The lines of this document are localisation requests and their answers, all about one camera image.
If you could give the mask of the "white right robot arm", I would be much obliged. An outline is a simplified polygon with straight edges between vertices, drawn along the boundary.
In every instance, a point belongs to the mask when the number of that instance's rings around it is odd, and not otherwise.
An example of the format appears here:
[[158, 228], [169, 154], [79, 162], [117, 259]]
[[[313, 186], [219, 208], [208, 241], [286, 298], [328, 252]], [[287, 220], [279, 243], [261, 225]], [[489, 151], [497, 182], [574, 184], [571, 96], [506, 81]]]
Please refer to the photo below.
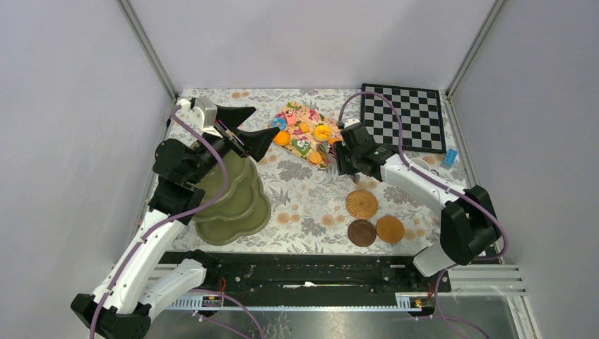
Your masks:
[[333, 143], [339, 174], [363, 174], [398, 187], [440, 217], [439, 240], [416, 254], [405, 272], [412, 290], [424, 290], [443, 269], [468, 265], [500, 238], [492, 202], [481, 186], [467, 189], [443, 182], [403, 152], [376, 143], [360, 122], [346, 122], [340, 136]]

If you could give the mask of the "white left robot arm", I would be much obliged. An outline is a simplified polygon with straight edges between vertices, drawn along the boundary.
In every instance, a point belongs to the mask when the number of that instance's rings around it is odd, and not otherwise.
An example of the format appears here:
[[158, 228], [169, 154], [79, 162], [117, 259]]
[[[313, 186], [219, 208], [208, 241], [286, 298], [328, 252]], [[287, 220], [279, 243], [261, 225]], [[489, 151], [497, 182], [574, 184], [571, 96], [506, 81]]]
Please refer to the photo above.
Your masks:
[[182, 100], [172, 108], [172, 121], [185, 112], [197, 148], [168, 138], [154, 155], [158, 185], [137, 233], [108, 276], [89, 294], [76, 295], [71, 310], [91, 338], [143, 338], [153, 319], [189, 290], [213, 289], [217, 263], [202, 251], [187, 254], [173, 272], [149, 285], [153, 269], [193, 216], [223, 197], [230, 185], [224, 158], [229, 153], [260, 160], [277, 129], [247, 132], [240, 126], [254, 107], [223, 107]]

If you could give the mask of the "green cake slice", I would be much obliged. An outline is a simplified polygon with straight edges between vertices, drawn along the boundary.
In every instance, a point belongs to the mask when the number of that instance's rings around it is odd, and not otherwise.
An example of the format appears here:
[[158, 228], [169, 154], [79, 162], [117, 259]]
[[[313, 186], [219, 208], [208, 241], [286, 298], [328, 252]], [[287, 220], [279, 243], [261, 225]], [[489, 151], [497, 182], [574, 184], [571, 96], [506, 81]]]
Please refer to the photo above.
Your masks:
[[303, 139], [293, 139], [292, 144], [295, 150], [301, 155], [306, 156], [312, 149], [312, 145], [309, 141]]

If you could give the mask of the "pink roll cake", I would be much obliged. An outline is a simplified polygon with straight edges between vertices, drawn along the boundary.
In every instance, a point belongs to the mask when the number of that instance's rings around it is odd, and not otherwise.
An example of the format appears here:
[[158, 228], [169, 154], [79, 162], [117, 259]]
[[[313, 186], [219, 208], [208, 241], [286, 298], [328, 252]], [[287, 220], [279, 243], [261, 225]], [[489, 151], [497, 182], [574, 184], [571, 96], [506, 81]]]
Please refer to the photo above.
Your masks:
[[295, 126], [297, 124], [297, 114], [295, 111], [286, 111], [284, 117], [288, 126]]

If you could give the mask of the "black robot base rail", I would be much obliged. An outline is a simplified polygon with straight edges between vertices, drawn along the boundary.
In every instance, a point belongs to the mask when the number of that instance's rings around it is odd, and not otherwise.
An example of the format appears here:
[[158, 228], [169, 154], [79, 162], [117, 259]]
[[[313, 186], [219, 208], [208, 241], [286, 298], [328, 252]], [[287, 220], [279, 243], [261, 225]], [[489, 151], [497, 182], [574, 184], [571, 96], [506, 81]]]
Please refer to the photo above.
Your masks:
[[451, 291], [447, 278], [423, 276], [409, 256], [168, 251], [158, 266], [191, 258], [208, 266], [202, 289], [246, 307], [395, 307], [398, 296]]

